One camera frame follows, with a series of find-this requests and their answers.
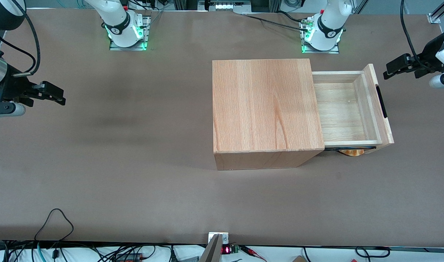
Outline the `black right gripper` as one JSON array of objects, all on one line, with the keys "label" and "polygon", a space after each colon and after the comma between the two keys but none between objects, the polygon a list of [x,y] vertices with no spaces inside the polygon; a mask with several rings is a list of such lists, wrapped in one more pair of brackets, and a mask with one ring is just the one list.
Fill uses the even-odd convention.
[{"label": "black right gripper", "polygon": [[49,81],[41,81],[40,84],[32,83],[27,77],[15,78],[13,74],[20,73],[14,67],[8,67],[3,80],[0,82],[0,101],[22,103],[24,106],[33,107],[34,99],[49,100],[64,106],[64,90]]}]

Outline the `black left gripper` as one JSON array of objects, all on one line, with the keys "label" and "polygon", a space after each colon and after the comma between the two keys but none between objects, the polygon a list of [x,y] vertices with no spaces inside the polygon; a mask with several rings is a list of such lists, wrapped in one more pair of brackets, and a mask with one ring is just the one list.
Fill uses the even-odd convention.
[{"label": "black left gripper", "polygon": [[415,78],[419,79],[427,74],[434,72],[444,73],[443,63],[436,58],[436,53],[440,50],[444,43],[444,32],[429,41],[423,51],[418,54],[420,61],[431,70],[424,69],[420,66],[413,66],[415,59],[410,54],[402,54],[386,64],[386,71],[384,72],[384,80],[388,80],[393,76],[410,73],[415,71]]}]

